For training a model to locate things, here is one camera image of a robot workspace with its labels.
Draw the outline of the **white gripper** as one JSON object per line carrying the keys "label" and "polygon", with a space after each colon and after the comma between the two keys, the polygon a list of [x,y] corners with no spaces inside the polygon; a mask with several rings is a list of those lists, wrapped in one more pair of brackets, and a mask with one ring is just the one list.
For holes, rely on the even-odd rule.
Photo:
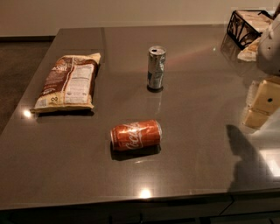
{"label": "white gripper", "polygon": [[[280,14],[260,38],[257,65],[266,74],[280,75]],[[280,77],[254,80],[248,90],[244,125],[259,130],[279,108]]]}

